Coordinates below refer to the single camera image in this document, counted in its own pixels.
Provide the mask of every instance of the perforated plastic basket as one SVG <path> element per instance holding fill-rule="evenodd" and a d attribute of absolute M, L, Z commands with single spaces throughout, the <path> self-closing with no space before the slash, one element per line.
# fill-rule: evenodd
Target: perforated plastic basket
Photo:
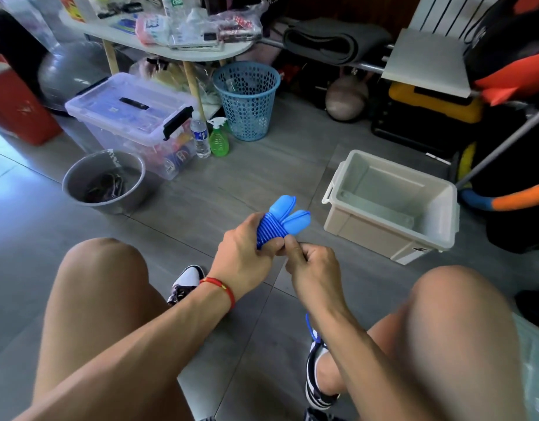
<path fill-rule="evenodd" d="M 279 73 L 262 63 L 235 62 L 215 71 L 213 83 L 237 139 L 254 141 L 266 135 L 280 82 Z"/>

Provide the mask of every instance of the open plastic container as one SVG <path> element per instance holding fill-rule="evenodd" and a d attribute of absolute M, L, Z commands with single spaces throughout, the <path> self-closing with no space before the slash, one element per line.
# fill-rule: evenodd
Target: open plastic container
<path fill-rule="evenodd" d="M 328 202 L 324 230 L 400 264 L 455 243 L 453 183 L 360 150 L 339 164 L 322 199 Z"/>
<path fill-rule="evenodd" d="M 196 99 L 120 72 L 65 104 L 104 149 L 140 155 L 147 170 L 171 180 L 195 155 L 189 130 Z"/>

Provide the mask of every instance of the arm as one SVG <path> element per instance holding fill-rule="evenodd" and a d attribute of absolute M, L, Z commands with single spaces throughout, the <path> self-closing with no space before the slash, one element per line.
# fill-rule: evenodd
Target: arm
<path fill-rule="evenodd" d="M 407 382 L 357 323 L 343 297 L 341 273 L 330 248 L 285 238 L 287 270 L 297 296 L 324 337 L 361 418 L 433 421 L 442 417 Z"/>
<path fill-rule="evenodd" d="M 209 273 L 238 300 L 261 283 L 283 239 L 256 250 L 262 214 L 225 233 Z M 17 421 L 148 420 L 203 340 L 230 309 L 224 290 L 202 283 L 184 300 L 143 325 L 66 378 Z"/>

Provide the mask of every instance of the thigh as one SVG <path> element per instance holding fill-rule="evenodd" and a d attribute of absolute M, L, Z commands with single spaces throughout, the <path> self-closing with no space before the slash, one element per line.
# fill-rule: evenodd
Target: thigh
<path fill-rule="evenodd" d="M 524 421 L 516 328 L 476 271 L 433 269 L 403 311 L 397 359 L 451 421 Z"/>
<path fill-rule="evenodd" d="M 167 309 L 137 249 L 108 238 L 73 247 L 49 296 L 34 401 Z"/>

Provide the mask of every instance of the blue tube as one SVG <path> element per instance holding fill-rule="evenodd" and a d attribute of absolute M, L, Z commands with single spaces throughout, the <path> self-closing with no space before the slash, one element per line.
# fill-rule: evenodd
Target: blue tube
<path fill-rule="evenodd" d="M 461 190 L 460 197 L 464 200 L 466 204 L 473 208 L 477 208 L 483 211 L 495 211 L 493 209 L 493 200 L 495 198 L 490 198 L 488 196 L 480 196 L 470 188 Z"/>

